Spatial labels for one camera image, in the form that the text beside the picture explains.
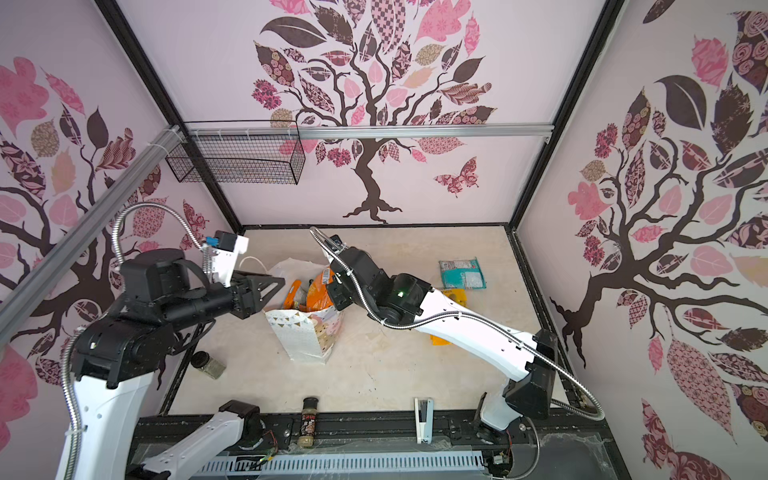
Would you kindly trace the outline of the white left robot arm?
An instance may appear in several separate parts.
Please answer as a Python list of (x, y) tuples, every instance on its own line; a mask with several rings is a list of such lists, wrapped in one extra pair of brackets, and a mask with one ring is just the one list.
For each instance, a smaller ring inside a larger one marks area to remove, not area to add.
[(140, 409), (170, 355), (196, 345), (183, 330), (212, 327), (225, 314), (246, 319), (284, 279), (236, 271), (228, 285), (208, 280), (179, 249), (157, 249), (120, 266), (125, 290), (62, 354), (61, 386), (70, 414), (59, 479), (189, 479), (229, 447), (263, 437), (257, 406), (230, 400), (178, 443), (136, 466), (129, 453)]

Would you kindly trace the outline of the teal white snack packet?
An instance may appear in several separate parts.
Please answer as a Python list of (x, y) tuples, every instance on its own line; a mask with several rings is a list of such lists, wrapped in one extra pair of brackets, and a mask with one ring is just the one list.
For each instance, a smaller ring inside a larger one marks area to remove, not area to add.
[(438, 262), (445, 289), (482, 290), (486, 281), (477, 259)]

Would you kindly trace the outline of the orange snack packet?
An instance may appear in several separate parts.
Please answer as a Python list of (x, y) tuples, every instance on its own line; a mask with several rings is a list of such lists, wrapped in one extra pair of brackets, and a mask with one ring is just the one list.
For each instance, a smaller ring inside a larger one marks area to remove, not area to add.
[(324, 268), (311, 282), (306, 297), (306, 310), (315, 312), (325, 310), (333, 305), (328, 292), (328, 286), (333, 283), (333, 271)]

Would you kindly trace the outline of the white paper bag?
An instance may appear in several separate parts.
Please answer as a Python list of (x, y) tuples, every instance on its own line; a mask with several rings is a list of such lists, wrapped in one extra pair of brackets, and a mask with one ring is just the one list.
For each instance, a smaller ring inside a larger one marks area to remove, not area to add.
[[(305, 364), (325, 364), (342, 327), (342, 312), (333, 305), (325, 310), (308, 312), (306, 297), (312, 280), (328, 265), (288, 258), (273, 266), (268, 274), (285, 279), (285, 286), (265, 307), (267, 323), (272, 328), (288, 357)], [(282, 304), (291, 284), (301, 280), (293, 309)]]

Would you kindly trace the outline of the pink yellow Fox's candy bag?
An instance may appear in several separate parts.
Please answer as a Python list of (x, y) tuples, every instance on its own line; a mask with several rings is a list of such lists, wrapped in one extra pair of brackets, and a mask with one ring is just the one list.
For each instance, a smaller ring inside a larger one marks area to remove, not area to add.
[(286, 297), (285, 297), (285, 299), (283, 301), (283, 304), (282, 304), (282, 308), (283, 309), (288, 310), (288, 309), (293, 309), (294, 308), (294, 305), (295, 305), (295, 302), (296, 302), (296, 296), (299, 293), (299, 291), (301, 289), (301, 286), (302, 286), (302, 281), (301, 280), (295, 280), (291, 284), (291, 286), (290, 286), (290, 288), (288, 290), (288, 293), (287, 293), (287, 295), (286, 295)]

